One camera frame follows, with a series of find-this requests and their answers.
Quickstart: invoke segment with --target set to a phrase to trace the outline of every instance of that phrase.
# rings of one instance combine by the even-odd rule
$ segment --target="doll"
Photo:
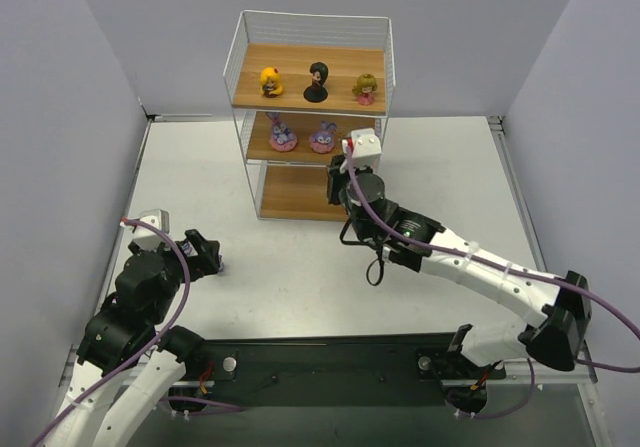
[[[314,152],[327,154],[335,146],[336,124],[323,121],[321,125],[322,129],[309,137],[309,145]]]
[[[309,102],[323,102],[329,93],[324,88],[324,83],[329,77],[329,67],[322,62],[315,62],[309,68],[311,74],[311,85],[304,90],[304,98]]]
[[[280,82],[280,72],[273,67],[267,67],[260,72],[260,93],[265,97],[277,97],[284,90]]]
[[[278,152],[289,152],[298,144],[296,134],[280,120],[280,112],[266,112],[271,119],[271,138],[269,144]]]
[[[351,92],[358,97],[360,105],[371,105],[375,100],[373,93],[378,90],[378,82],[372,74],[362,74]]]

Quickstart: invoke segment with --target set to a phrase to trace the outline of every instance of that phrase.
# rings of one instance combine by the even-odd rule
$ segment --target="wooden shelf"
[[[269,165],[260,216],[270,219],[335,220],[347,216],[327,202],[327,171],[322,167]]]
[[[314,104],[302,96],[311,83],[309,67],[324,62],[329,67],[325,87],[329,97]],[[260,72],[276,67],[282,76],[284,93],[267,98],[260,92]],[[378,80],[376,101],[360,105],[351,89],[361,74],[373,74]],[[249,44],[244,58],[233,107],[275,111],[315,111],[371,116],[386,115],[384,50],[308,45]]]
[[[353,129],[371,127],[375,129],[376,119],[373,117],[350,117],[341,115],[305,114],[300,112],[283,112],[280,118],[298,137],[298,145],[289,152],[278,152],[269,144],[271,138],[271,120],[264,112],[256,112],[256,118],[251,131],[251,138],[247,147],[249,160],[276,160],[282,162],[306,162],[327,165],[331,157],[340,153],[339,139]],[[320,122],[334,122],[338,128],[336,132],[336,146],[327,154],[318,154],[311,150],[309,136],[320,130]]]

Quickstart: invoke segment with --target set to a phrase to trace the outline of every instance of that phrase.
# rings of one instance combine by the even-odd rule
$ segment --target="pink base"
[[[318,154],[328,154],[333,150],[335,144],[319,144],[318,142],[313,141],[313,136],[309,137],[309,146],[311,150],[317,152]]]
[[[274,150],[277,150],[278,152],[289,152],[290,150],[293,150],[296,145],[298,145],[298,139],[293,139],[286,144],[278,144],[275,140],[273,140],[273,138],[271,138],[269,139],[269,144],[271,145],[271,147],[273,147]]]
[[[360,105],[371,105],[373,104],[373,101],[375,99],[373,98],[373,95],[369,94],[369,95],[359,95],[358,96],[358,103]]]

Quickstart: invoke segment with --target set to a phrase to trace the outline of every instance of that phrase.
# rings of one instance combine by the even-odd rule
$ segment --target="yellow-haired figurine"
[[[273,67],[267,67],[260,72],[261,93],[265,97],[277,97],[284,90],[280,82],[280,72]]]
[[[362,74],[358,77],[356,85],[351,89],[353,95],[358,97],[360,105],[371,105],[375,100],[373,93],[378,90],[378,81],[372,74]]]

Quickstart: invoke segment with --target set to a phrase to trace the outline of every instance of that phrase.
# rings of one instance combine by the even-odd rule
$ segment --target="purple figurine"
[[[335,146],[334,136],[336,133],[336,124],[333,122],[322,122],[322,130],[309,137],[309,144],[314,152],[319,154],[327,154],[333,150]]]
[[[271,138],[269,144],[278,152],[289,152],[298,144],[296,134],[280,120],[280,112],[265,112],[271,119]]]

